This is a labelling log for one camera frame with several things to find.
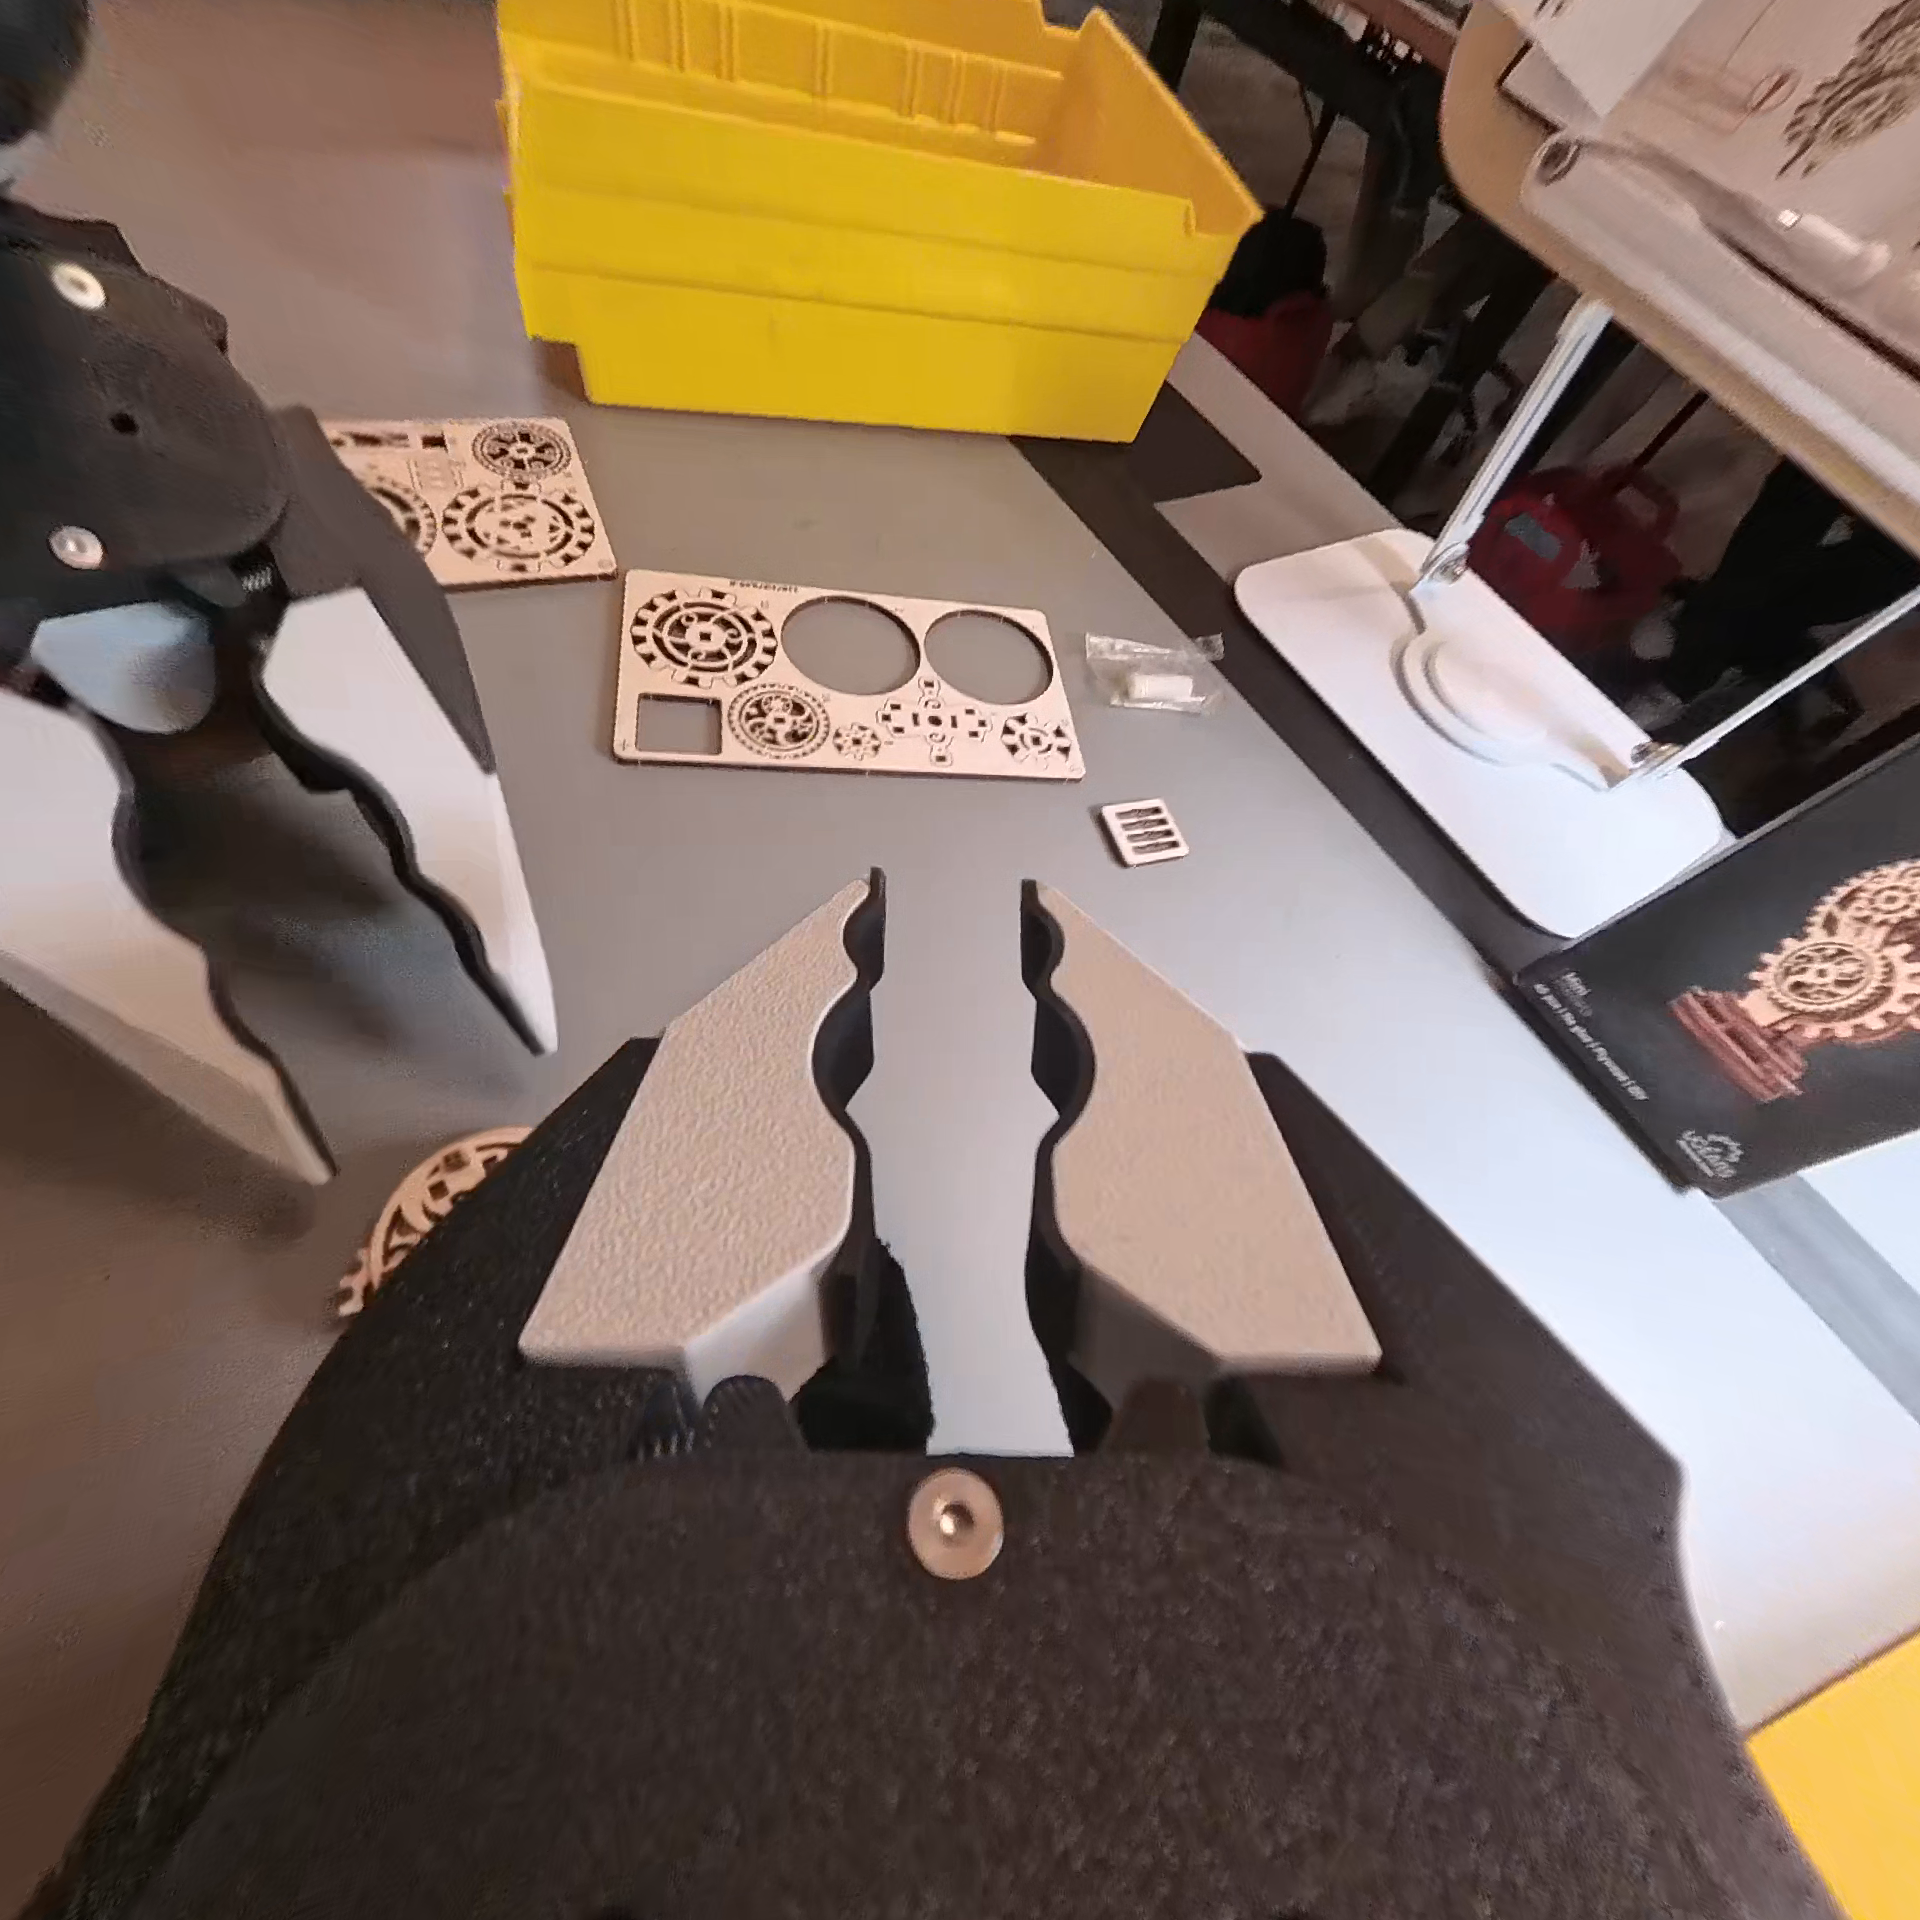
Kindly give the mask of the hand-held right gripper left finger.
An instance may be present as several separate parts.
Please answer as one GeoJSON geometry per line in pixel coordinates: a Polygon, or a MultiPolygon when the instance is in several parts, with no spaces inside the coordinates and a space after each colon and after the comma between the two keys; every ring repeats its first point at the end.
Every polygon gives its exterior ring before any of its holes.
{"type": "Polygon", "coordinates": [[[825,1286],[857,1210],[827,1019],[866,988],[855,879],[671,1022],[519,1332],[552,1369],[757,1376],[794,1396],[831,1358],[825,1286]]]}

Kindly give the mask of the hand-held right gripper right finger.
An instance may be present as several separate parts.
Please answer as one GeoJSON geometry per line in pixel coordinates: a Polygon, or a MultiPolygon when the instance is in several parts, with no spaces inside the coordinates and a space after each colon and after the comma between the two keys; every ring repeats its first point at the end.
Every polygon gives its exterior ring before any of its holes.
{"type": "Polygon", "coordinates": [[[1021,889],[1037,1157],[1026,1303],[1070,1396],[1364,1376],[1381,1341],[1237,1036],[1051,884],[1021,889]]]}

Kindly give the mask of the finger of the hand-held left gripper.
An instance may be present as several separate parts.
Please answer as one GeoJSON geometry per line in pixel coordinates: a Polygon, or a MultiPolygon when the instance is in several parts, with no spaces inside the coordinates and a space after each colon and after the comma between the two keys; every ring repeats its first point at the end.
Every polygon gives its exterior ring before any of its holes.
{"type": "Polygon", "coordinates": [[[553,1054],[555,992],[503,779],[368,591],[291,602],[255,687],[262,721],[304,770],[350,791],[522,1044],[553,1054]]]}
{"type": "Polygon", "coordinates": [[[113,742],[75,709],[2,697],[6,988],[182,1115],[318,1189],[334,1157],[199,943],[150,904],[113,742]]]}

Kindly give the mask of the ornate wooden disc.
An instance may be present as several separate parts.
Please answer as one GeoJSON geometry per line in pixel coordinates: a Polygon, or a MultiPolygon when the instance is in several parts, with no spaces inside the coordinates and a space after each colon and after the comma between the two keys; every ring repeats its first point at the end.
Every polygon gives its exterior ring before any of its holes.
{"type": "Polygon", "coordinates": [[[417,1163],[380,1208],[334,1297],[339,1320],[358,1317],[408,1262],[419,1244],[481,1190],[497,1166],[531,1136],[528,1125],[499,1125],[446,1141],[417,1163]]]}

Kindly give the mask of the black desk mat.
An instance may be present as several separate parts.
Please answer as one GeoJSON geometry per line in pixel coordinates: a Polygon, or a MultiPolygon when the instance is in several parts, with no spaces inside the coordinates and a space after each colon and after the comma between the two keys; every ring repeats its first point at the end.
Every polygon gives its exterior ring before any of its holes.
{"type": "Polygon", "coordinates": [[[1217,349],[1179,354],[1131,442],[1015,446],[1181,637],[1222,643],[1222,676],[1262,727],[1484,962],[1523,973],[1568,945],[1514,913],[1240,613],[1246,566],[1400,522],[1217,349]]]}

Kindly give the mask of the small wooden gear board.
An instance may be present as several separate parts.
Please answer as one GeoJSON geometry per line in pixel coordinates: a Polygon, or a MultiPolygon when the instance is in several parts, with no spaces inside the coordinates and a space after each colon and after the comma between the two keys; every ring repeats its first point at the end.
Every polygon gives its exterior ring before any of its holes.
{"type": "Polygon", "coordinates": [[[324,436],[446,591],[618,574],[563,419],[329,419],[324,436]]]}

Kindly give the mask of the dark product box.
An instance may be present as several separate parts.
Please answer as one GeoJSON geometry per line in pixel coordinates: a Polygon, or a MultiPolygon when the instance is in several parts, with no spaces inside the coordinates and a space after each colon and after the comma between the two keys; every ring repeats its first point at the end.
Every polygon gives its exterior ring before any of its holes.
{"type": "Polygon", "coordinates": [[[1704,868],[1515,975],[1677,1186],[1738,1196],[1917,1128],[1916,716],[1704,868]]]}

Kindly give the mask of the clear plastic bag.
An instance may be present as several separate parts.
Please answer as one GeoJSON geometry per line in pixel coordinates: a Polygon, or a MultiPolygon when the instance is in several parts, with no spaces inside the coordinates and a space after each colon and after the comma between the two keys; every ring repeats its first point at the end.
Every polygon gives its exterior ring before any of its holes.
{"type": "Polygon", "coordinates": [[[1114,678],[1127,668],[1157,668],[1157,671],[1186,671],[1195,678],[1197,689],[1206,697],[1202,709],[1193,710],[1137,710],[1137,709],[1119,709],[1131,714],[1157,714],[1157,716],[1209,716],[1213,709],[1220,709],[1228,693],[1228,682],[1222,676],[1222,656],[1225,643],[1222,637],[1170,637],[1166,643],[1143,643],[1135,637],[1106,637],[1106,635],[1088,635],[1084,637],[1084,661],[1089,682],[1097,697],[1109,706],[1109,692],[1114,678]]]}

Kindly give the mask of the red backpack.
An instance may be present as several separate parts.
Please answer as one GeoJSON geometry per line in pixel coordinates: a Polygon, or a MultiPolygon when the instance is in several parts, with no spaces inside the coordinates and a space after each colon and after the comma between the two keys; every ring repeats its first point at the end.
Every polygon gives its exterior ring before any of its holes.
{"type": "Polygon", "coordinates": [[[1533,469],[1470,542],[1473,572],[1572,661],[1626,645],[1677,582],[1676,496],[1639,465],[1533,469]]]}

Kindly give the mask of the pale document holder board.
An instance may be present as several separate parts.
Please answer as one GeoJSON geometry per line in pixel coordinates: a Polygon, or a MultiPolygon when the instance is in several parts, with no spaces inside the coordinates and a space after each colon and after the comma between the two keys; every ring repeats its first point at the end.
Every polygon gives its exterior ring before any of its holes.
{"type": "Polygon", "coordinates": [[[1812,171],[1777,174],[1747,141],[1564,128],[1507,89],[1523,34],[1499,67],[1499,94],[1530,111],[1547,141],[1529,165],[1523,204],[1613,274],[1668,284],[1668,299],[1709,261],[1776,284],[1869,354],[1916,375],[1917,350],[1917,99],[1916,125],[1812,171]]]}

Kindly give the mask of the printed instruction sheet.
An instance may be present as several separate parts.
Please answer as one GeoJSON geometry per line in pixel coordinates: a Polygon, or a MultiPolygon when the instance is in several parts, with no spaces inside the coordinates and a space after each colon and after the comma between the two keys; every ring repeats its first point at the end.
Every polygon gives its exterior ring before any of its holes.
{"type": "Polygon", "coordinates": [[[1747,141],[1812,174],[1916,125],[1916,4],[1507,4],[1507,89],[1564,128],[1747,141]]]}

